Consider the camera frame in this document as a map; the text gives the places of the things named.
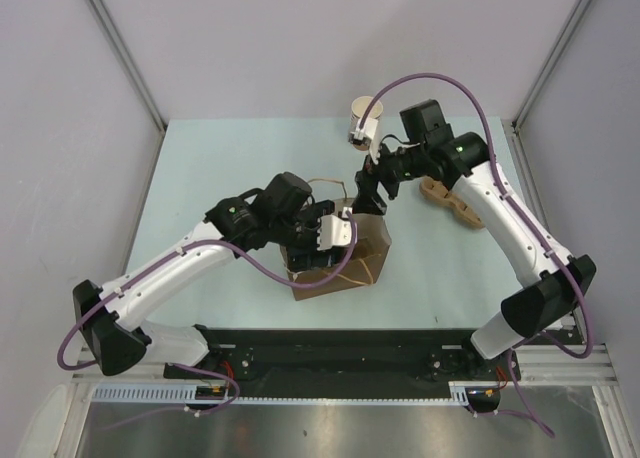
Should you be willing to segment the brown cardboard cup carrier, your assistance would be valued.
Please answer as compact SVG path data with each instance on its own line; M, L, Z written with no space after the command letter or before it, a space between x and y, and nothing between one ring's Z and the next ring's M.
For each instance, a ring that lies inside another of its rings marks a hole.
M448 209L463 225L476 230L484 228L484 223L473 209L440 181L424 177L420 182L419 190L427 201Z

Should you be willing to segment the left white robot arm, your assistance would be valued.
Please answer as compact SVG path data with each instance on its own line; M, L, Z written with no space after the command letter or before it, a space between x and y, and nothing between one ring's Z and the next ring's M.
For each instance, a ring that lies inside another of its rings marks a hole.
M204 327L152 323L148 317L154 310L200 275L237 258L298 289L300 283L266 269L250 251L273 243L312 258L340 251L349 260L356 241L350 208L336 211L330 200L316 202L306 181L280 173L263 189L221 200L178 243L137 270L101 286L89 280L78 284L73 330L82 335L92 364L105 376L151 361L187 366L207 378L219 370L221 354Z

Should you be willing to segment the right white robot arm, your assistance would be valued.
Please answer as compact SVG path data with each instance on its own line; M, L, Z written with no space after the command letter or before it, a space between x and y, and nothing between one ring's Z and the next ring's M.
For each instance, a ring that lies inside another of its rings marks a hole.
M476 133L455 135L439 103L428 100L400 114L408 141L389 150L378 122L354 117L349 140L368 155L357 172L356 213L383 215L378 192L395 199L401 183L429 177L459 197L479 217L502 249L522 288L470 337L461 354L463 371L484 379L497 357L573 312L584 302L596 272L592 259L575 257L541 225L509 184L487 143Z

